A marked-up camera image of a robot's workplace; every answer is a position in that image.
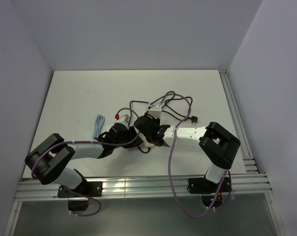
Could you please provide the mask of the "beige red power strip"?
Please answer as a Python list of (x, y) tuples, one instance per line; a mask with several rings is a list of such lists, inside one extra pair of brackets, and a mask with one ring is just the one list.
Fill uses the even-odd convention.
[(145, 145), (146, 148), (153, 148), (153, 147), (155, 147), (154, 144), (148, 142), (147, 140), (145, 140), (144, 145)]

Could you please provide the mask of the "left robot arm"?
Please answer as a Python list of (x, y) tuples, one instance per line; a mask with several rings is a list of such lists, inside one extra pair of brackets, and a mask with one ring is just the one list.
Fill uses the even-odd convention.
[(67, 167), (70, 160), (102, 159), (116, 148), (135, 148), (143, 143), (133, 126), (118, 122), (109, 131), (86, 142), (66, 142), (58, 133), (53, 133), (26, 156), (25, 164), (42, 185), (57, 183), (75, 196), (88, 195), (91, 190), (86, 178), (78, 170)]

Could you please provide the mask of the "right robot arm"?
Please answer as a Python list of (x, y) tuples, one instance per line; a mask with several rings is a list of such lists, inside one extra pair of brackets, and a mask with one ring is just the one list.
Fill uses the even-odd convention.
[(157, 147), (174, 148), (176, 145), (200, 148), (210, 164), (203, 178), (190, 178), (187, 190), (191, 194), (213, 194), (220, 187), (225, 171), (231, 169), (240, 148), (240, 140), (217, 122), (197, 128), (161, 125), (159, 118), (139, 117), (134, 127)]

